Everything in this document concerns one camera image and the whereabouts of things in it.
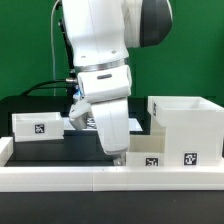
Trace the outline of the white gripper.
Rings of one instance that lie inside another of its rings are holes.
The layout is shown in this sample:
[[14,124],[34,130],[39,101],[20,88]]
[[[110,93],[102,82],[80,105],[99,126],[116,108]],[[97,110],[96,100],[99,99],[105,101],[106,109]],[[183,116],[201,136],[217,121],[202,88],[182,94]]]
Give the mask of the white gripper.
[[[94,103],[91,109],[104,153],[116,155],[126,152],[130,146],[127,98]],[[125,166],[126,157],[115,157],[113,164]]]

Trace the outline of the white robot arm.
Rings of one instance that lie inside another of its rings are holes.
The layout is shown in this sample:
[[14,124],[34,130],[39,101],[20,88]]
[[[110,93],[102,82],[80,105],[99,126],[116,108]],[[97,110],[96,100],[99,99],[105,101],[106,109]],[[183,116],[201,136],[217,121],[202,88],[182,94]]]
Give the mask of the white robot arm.
[[121,165],[130,148],[128,49],[165,39],[173,22],[170,1],[62,0],[62,9],[81,92],[71,106],[70,122],[82,130],[91,115],[104,153]]

